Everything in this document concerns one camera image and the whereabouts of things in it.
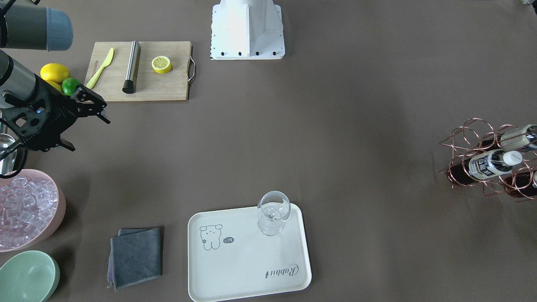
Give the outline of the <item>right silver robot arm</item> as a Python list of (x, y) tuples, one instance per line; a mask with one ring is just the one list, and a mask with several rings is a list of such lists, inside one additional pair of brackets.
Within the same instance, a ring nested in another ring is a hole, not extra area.
[(82, 84), (64, 94), (4, 52), (6, 48), (68, 50), (72, 42), (73, 27), (65, 12), (38, 6), (37, 0), (2, 0), (1, 113), (18, 138), (17, 148), (74, 151), (61, 134), (78, 118), (95, 115), (109, 123), (102, 96)]

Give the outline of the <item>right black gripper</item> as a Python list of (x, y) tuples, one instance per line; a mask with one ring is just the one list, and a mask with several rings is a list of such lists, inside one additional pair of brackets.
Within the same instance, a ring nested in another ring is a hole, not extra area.
[(75, 151), (74, 145), (61, 134), (78, 118), (94, 115), (111, 124), (105, 116), (106, 101), (82, 84), (71, 96), (61, 94), (49, 84), (37, 84), (26, 101), (7, 90), (1, 94), (10, 105), (10, 108), (1, 109), (1, 122), (17, 137), (8, 152), (18, 148), (48, 152), (56, 147)]

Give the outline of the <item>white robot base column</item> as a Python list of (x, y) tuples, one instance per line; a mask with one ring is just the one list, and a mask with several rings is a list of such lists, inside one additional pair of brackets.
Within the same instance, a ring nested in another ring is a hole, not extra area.
[(221, 0), (211, 11), (210, 59), (285, 57), (282, 9), (272, 0)]

